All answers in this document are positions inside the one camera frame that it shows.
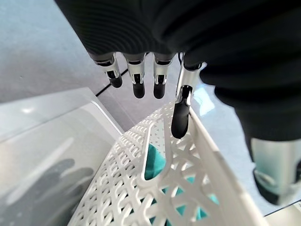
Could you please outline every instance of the gray floor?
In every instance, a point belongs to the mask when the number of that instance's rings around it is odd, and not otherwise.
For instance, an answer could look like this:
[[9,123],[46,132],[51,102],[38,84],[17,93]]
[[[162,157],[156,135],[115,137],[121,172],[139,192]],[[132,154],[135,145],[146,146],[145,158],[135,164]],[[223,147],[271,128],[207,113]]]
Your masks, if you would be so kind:
[[[123,71],[125,60],[120,54],[118,60]],[[178,71],[179,63],[175,59],[166,94],[156,100],[152,94],[152,55],[148,55],[144,98],[134,97],[131,81],[125,74],[123,86],[108,88],[99,100],[120,126],[128,130],[174,99]],[[79,87],[89,87],[96,94],[107,84],[107,78],[90,59],[53,0],[0,3],[0,103]],[[253,164],[233,110],[217,100],[213,87],[201,82],[193,108],[262,213],[278,209],[264,201],[254,186]]]

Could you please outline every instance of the black cable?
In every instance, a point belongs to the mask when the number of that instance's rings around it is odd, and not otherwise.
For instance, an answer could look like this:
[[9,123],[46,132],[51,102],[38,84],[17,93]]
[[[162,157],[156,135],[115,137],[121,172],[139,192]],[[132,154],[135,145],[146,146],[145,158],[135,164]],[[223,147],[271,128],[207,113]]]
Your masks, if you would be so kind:
[[182,65],[181,53],[180,53],[180,52],[178,53],[178,60],[179,60],[179,62],[180,62],[180,65]]
[[[128,69],[125,69],[123,73],[121,73],[120,75],[123,76],[125,73],[128,72]],[[108,85],[106,85],[102,90],[100,90],[95,96],[98,97],[99,95],[101,95],[108,87],[110,87],[111,84],[109,83]]]

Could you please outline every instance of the teal cloth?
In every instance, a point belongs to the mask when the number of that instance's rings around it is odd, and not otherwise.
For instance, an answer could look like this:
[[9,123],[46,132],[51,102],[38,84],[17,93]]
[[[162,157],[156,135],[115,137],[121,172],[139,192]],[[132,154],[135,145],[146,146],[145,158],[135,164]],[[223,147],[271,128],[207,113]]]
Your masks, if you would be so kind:
[[[146,161],[146,167],[145,167],[145,173],[144,173],[144,178],[145,180],[150,180],[153,179],[155,176],[157,176],[165,167],[166,160],[161,156],[159,151],[157,150],[156,147],[153,145],[149,144],[148,148],[148,153],[147,153],[147,161]],[[187,180],[190,183],[194,182],[194,178],[187,178]],[[183,192],[182,189],[178,188],[176,195],[181,194]],[[216,196],[214,194],[210,195],[209,198],[216,204],[219,204]],[[177,211],[179,214],[183,215],[185,211],[185,205],[178,207]],[[201,209],[198,209],[196,219],[201,220],[202,218],[206,218],[207,214]]]

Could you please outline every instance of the robotic hand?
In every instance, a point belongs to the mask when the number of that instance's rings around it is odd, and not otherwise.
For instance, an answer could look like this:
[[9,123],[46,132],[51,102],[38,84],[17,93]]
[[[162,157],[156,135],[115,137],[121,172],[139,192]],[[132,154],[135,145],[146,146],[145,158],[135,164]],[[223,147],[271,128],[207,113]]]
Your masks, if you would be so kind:
[[154,96],[184,52],[172,133],[185,135],[201,65],[204,83],[234,107],[261,195],[283,204],[301,186],[301,1],[56,0],[91,58],[114,87],[114,53],[127,60],[134,95],[144,95],[144,55],[154,52]]

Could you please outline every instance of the perforated plastic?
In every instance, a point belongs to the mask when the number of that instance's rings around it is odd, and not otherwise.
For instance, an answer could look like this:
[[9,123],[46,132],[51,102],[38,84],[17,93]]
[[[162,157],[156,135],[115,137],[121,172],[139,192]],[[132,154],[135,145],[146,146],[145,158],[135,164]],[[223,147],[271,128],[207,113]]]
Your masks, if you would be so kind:
[[[187,134],[171,135],[173,106],[155,111],[120,137],[69,226],[267,225],[192,110]],[[149,142],[164,154],[166,165],[146,181]]]

